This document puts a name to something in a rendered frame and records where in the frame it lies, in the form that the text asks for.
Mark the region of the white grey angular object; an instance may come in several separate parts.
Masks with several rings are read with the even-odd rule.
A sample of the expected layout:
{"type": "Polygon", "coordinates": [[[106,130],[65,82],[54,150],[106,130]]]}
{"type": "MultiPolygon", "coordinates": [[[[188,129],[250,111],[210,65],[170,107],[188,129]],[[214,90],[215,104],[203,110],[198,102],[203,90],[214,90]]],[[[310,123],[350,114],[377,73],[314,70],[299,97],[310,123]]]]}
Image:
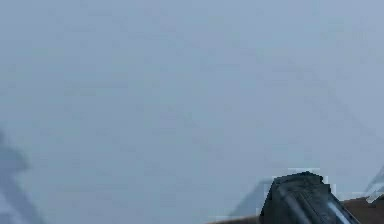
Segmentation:
{"type": "Polygon", "coordinates": [[[378,171],[378,173],[374,176],[374,178],[369,182],[366,187],[366,201],[368,203],[375,202],[378,198],[380,198],[384,194],[384,165],[378,171]]]}

